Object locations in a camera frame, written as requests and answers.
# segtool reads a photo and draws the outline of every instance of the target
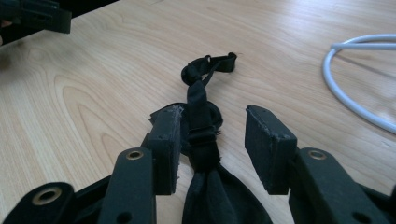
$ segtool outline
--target metal grommet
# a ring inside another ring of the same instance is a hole
[[[132,151],[126,155],[126,159],[130,161],[139,160],[144,156],[143,152],[141,151]]]
[[[58,187],[51,187],[42,189],[39,191],[35,197],[33,197],[32,204],[34,205],[44,205],[47,203],[52,203],[61,196],[62,190]]]
[[[308,155],[311,158],[313,158],[315,160],[319,160],[319,161],[326,160],[326,158],[327,158],[327,156],[323,152],[317,151],[317,150],[309,150]]]

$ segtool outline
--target black fabric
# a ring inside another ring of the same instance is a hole
[[[272,223],[251,191],[219,163],[216,136],[223,119],[219,109],[207,101],[205,86],[215,71],[232,72],[235,60],[233,53],[216,58],[207,55],[189,63],[181,72],[182,80],[189,85],[187,103],[177,103],[184,108],[181,151],[189,157],[194,169],[183,224]],[[152,123],[160,111],[151,114]]]

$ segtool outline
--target white cable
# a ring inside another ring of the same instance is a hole
[[[370,41],[395,42],[396,34],[364,35],[364,36],[359,36],[359,37],[349,39],[346,42],[344,42],[344,44],[356,44],[356,43],[370,42]],[[368,121],[372,122],[373,124],[377,125],[378,127],[383,128],[391,133],[396,134],[396,125],[395,124],[390,123],[384,119],[381,119],[379,116],[369,112],[368,110],[363,108],[361,105],[357,104],[355,101],[350,99],[335,83],[334,79],[332,78],[332,72],[331,72],[330,66],[331,66],[331,62],[332,62],[332,57],[338,51],[340,51],[340,49],[330,50],[330,52],[326,55],[326,57],[323,60],[323,66],[322,66],[323,76],[324,76],[324,79],[325,79],[327,85],[329,86],[329,89],[346,107],[351,109],[353,112],[355,112],[362,118],[367,119]]]
[[[396,50],[396,44],[332,44],[332,49]]]

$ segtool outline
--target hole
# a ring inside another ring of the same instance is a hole
[[[353,218],[355,218],[359,223],[371,223],[371,219],[364,215],[363,213],[354,212],[352,213]]]
[[[323,152],[317,151],[317,150],[310,150],[308,152],[309,156],[312,157],[315,160],[326,160],[326,155]]]
[[[32,204],[44,205],[52,203],[61,196],[62,190],[58,187],[47,188],[39,191],[35,197],[33,197]]]
[[[139,160],[142,157],[143,157],[143,152],[141,151],[132,151],[126,155],[126,159],[131,161]]]
[[[117,216],[117,223],[128,223],[132,220],[132,215],[129,212],[123,212]]]
[[[48,192],[45,192],[44,194],[40,195],[38,200],[41,200],[41,201],[48,200],[48,199],[52,198],[53,196],[55,196],[55,191],[48,191]]]

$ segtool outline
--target light wood surface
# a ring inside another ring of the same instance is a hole
[[[320,72],[330,45],[394,33],[392,0],[121,0],[72,21],[71,35],[40,32],[0,48],[0,220],[28,191],[63,181],[82,189],[140,146],[149,114],[186,101],[181,69],[238,55],[215,74],[209,100],[224,117],[221,163],[259,198],[275,223],[292,223],[287,196],[268,196],[244,149],[247,105],[275,113],[299,147],[332,153],[355,181],[390,194],[396,136],[346,109]],[[395,52],[345,50],[336,81],[396,122]],[[180,223],[192,169],[181,158],[177,193],[157,197],[158,223]]]

